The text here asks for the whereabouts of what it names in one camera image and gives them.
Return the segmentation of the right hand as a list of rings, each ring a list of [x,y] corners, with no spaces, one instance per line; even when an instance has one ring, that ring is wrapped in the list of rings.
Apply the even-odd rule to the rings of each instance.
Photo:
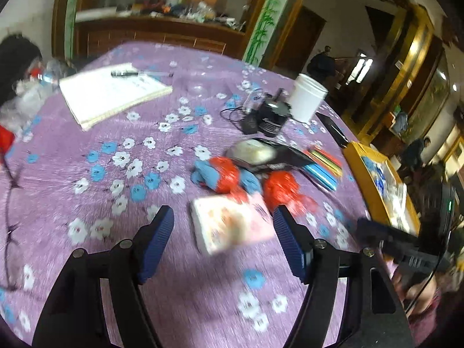
[[[399,268],[396,269],[392,276],[392,284],[395,291],[403,303],[406,315],[419,315],[424,313],[433,303],[437,290],[436,277],[424,280],[420,284],[406,288],[403,283],[403,275]]]

